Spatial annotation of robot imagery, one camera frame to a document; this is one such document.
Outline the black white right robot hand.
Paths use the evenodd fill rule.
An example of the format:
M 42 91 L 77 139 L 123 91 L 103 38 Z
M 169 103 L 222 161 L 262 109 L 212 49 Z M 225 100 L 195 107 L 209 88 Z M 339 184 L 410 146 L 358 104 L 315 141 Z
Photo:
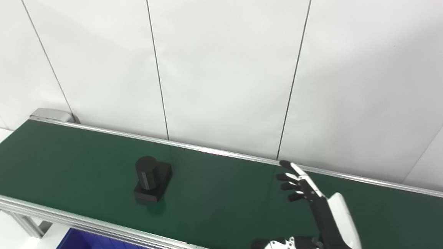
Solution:
M 341 193 L 326 197 L 316 183 L 297 164 L 280 160 L 288 170 L 277 174 L 280 189 L 292 190 L 289 201 L 305 200 L 311 208 L 319 237 L 291 236 L 277 239 L 254 239 L 251 249 L 362 249 L 358 230 Z

